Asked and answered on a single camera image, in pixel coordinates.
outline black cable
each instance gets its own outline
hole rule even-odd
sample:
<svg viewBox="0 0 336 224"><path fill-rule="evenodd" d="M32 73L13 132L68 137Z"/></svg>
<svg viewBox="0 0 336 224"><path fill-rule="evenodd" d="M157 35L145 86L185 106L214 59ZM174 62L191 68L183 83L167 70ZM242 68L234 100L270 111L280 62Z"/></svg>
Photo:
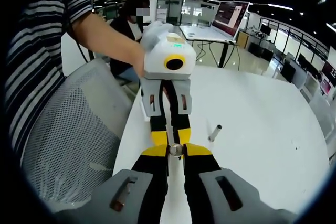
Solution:
<svg viewBox="0 0 336 224"><path fill-rule="evenodd" d="M239 68L240 68L240 55L239 55L239 49L238 49L238 46L236 46L236 49L237 49L237 53L238 53L238 71L239 71Z"/></svg>
<svg viewBox="0 0 336 224"><path fill-rule="evenodd" d="M226 63L224 64L223 68L225 68L226 64L227 64L227 63L229 62L229 60L231 59L233 50L235 50L235 45L232 44L232 51L231 51L231 54L230 54L229 58L227 59Z"/></svg>
<svg viewBox="0 0 336 224"><path fill-rule="evenodd" d="M208 45L209 45L209 50L210 50L210 52L211 52L212 58L214 58L214 60L215 60L216 67L218 67L218 62L217 62L217 60L216 60L216 58L215 58L215 56L214 56L214 53L213 53L212 50L211 50L211 46L210 46L211 43L212 43L212 42L210 42L210 43L208 44Z"/></svg>
<svg viewBox="0 0 336 224"><path fill-rule="evenodd" d="M202 48L199 46L199 44L197 45L198 46L198 48L201 50L201 52L197 55L197 57L196 57L196 60L200 60L200 59L202 59L205 55L206 55L206 52L205 52L205 50L203 49L203 46L205 46L205 45L208 45L208 44L210 44L211 42L207 42L207 43L204 43L204 41L202 41L202 44L201 44L201 46L202 46Z"/></svg>
<svg viewBox="0 0 336 224"><path fill-rule="evenodd" d="M78 47L80 53L81 53L82 56L83 56L84 61L85 61L86 63L88 63L88 60L86 59L86 57L85 57L85 55L84 55L82 49L80 48L80 45L79 45L79 43L78 43L78 40L76 39L75 31L74 31L74 29L73 29L73 27L72 27L72 24L71 24L70 15L68 15L69 12L68 12L68 1L67 1L67 0L65 0L65 2L64 2L64 13L65 13L65 16L67 17L67 19L68 19L68 21L69 21L70 33L72 34L72 38L75 40L75 42L76 42L76 44L77 44L77 47Z"/></svg>
<svg viewBox="0 0 336 224"><path fill-rule="evenodd" d="M203 41L202 41L202 44L201 44L202 48L199 46L199 44L197 44L197 47L201 50L200 53L196 56L196 61L201 59L204 55L202 55L201 57L199 57L201 55L201 53L205 53L204 49L203 49Z"/></svg>

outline metal cylinder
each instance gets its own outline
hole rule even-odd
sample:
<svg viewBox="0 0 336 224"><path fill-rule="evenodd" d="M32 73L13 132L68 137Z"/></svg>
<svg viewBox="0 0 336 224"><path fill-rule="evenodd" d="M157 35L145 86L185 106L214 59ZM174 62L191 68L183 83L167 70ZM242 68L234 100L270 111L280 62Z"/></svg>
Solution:
<svg viewBox="0 0 336 224"><path fill-rule="evenodd" d="M215 128L214 132L208 137L208 140L210 142L215 141L215 137L219 134L219 132L221 131L222 126L219 124L217 125L217 127Z"/></svg>
<svg viewBox="0 0 336 224"><path fill-rule="evenodd" d="M181 157L183 154L183 146L181 144L172 144L169 148L169 153L174 157Z"/></svg>

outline white table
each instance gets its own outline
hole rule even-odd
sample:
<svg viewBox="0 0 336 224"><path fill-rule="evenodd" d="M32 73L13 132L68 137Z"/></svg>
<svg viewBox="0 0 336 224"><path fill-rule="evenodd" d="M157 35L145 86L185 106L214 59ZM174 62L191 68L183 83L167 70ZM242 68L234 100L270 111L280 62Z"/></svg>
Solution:
<svg viewBox="0 0 336 224"><path fill-rule="evenodd" d="M298 89L290 83L251 73L196 66L191 143L209 148L229 168L259 190L274 209L299 213L322 186L329 171L319 123ZM114 174L131 169L153 146L138 93L121 140ZM169 115L165 102L166 115ZM223 126L214 143L207 140ZM161 223L191 223L184 194L183 162L170 158L168 194Z"/></svg>
<svg viewBox="0 0 336 224"><path fill-rule="evenodd" d="M211 29L211 27L180 26L180 30L186 40L192 41L192 46L194 45L194 41L222 43L223 50L218 64L219 68L224 66L229 42L236 43L234 40L228 39L226 36L217 32L215 29Z"/></svg>

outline computer screen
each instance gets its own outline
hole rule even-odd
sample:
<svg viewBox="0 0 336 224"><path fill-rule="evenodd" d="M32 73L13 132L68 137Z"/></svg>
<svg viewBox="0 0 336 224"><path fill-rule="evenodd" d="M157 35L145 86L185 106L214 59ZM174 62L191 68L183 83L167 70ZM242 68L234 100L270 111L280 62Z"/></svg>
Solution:
<svg viewBox="0 0 336 224"><path fill-rule="evenodd" d="M303 56L303 54L299 54L298 62L300 63L300 65L305 64L307 62L307 60L306 60L305 56Z"/></svg>
<svg viewBox="0 0 336 224"><path fill-rule="evenodd" d="M271 34L271 28L268 26L265 26L264 24L261 25L260 31L267 35Z"/></svg>
<svg viewBox="0 0 336 224"><path fill-rule="evenodd" d="M329 84L329 82L326 79L323 79L321 81L321 89L325 94L329 94L329 91L331 89L331 85Z"/></svg>
<svg viewBox="0 0 336 224"><path fill-rule="evenodd" d="M212 25L234 38L247 11L248 5L249 2L221 2Z"/></svg>
<svg viewBox="0 0 336 224"><path fill-rule="evenodd" d="M329 79L333 86L336 86L336 70L329 62L325 62L322 73Z"/></svg>

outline mesh chair back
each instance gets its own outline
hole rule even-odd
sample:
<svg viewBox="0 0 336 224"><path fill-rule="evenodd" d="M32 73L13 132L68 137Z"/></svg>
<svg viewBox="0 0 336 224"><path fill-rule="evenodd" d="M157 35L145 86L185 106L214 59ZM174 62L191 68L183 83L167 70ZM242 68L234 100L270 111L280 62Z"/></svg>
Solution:
<svg viewBox="0 0 336 224"><path fill-rule="evenodd" d="M52 211L81 206L112 176L130 110L102 59L77 69L55 92L22 158L28 180Z"/></svg>

